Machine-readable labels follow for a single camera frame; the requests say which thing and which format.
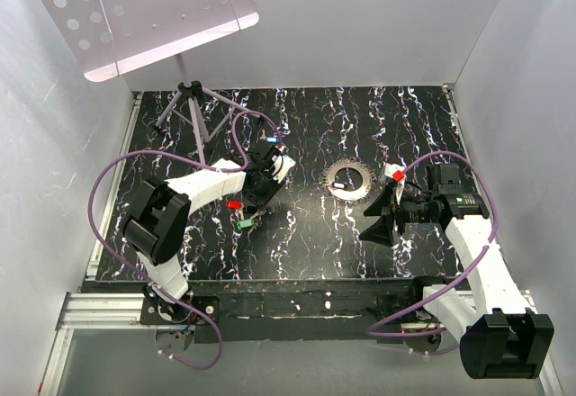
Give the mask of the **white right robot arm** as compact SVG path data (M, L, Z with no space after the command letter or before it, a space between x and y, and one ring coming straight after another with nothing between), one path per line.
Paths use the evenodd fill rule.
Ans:
M398 165L384 169L386 183L364 211L375 223L362 241L389 247L409 224L435 223L455 249L474 304L456 291L457 281L423 276L413 282L407 307L392 315L435 318L456 341L461 362L473 379L535 379L554 336L546 314L533 310L518 289L497 243L497 217L486 195L468 192L456 164L427 167L427 190L404 197L405 174Z

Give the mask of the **key with red tag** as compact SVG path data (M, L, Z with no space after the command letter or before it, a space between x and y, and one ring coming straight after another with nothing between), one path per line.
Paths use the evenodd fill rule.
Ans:
M234 211L235 213L239 214L240 216L243 215L244 205L241 201L238 200L227 200L226 207L230 211Z

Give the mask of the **key with green tag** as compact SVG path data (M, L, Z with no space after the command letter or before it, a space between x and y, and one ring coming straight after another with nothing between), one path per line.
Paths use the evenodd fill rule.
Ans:
M236 223L238 230L255 230L261 226L260 218L246 218L243 220L238 220Z

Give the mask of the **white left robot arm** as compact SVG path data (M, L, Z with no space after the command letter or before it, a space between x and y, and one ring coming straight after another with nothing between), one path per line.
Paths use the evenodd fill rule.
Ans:
M121 234L137 252L160 312L171 323L185 322L192 311L177 253L183 244L189 216L230 194L241 193L253 206L266 206L284 185L296 162L277 147L265 155L250 153L243 168L220 159L209 169L167 180L144 181L121 223Z

